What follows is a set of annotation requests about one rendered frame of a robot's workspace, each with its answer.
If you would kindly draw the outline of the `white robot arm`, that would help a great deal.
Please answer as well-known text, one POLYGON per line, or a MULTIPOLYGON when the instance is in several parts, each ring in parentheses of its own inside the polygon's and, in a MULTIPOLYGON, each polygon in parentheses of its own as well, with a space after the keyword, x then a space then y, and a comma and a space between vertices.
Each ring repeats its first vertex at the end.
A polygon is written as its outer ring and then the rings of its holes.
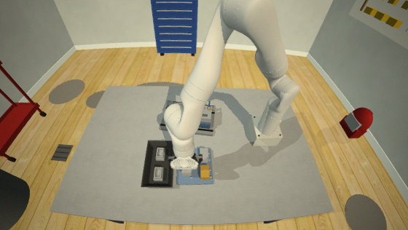
POLYGON ((181 91, 183 105, 171 104, 164 113, 177 157, 170 162, 173 169, 194 170, 198 167, 198 162, 192 158, 195 153, 193 135, 219 82, 224 48, 233 29, 254 43, 258 50, 256 64, 277 96, 268 100, 259 120, 257 127, 261 134, 271 135, 277 130, 299 92, 299 85, 285 75, 289 62, 273 0, 220 0, 198 59, 181 91))

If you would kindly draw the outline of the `yellow rectangular block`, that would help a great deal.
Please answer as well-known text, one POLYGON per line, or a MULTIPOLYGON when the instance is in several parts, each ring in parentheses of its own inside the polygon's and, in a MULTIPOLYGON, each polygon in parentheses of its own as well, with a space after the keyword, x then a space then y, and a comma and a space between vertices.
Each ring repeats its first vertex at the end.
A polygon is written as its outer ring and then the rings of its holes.
POLYGON ((200 180, 209 180, 209 165, 200 165, 200 180))

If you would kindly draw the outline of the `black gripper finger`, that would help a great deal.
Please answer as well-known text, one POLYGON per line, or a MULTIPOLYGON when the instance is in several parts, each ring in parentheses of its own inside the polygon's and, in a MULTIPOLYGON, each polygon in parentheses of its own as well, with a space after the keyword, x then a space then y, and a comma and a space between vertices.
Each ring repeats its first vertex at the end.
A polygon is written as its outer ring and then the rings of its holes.
POLYGON ((168 155, 168 161, 171 162, 175 156, 168 155))
POLYGON ((195 157, 196 157, 196 161, 198 162, 198 165, 199 165, 203 160, 203 155, 202 154, 200 154, 199 156, 195 155, 195 157))

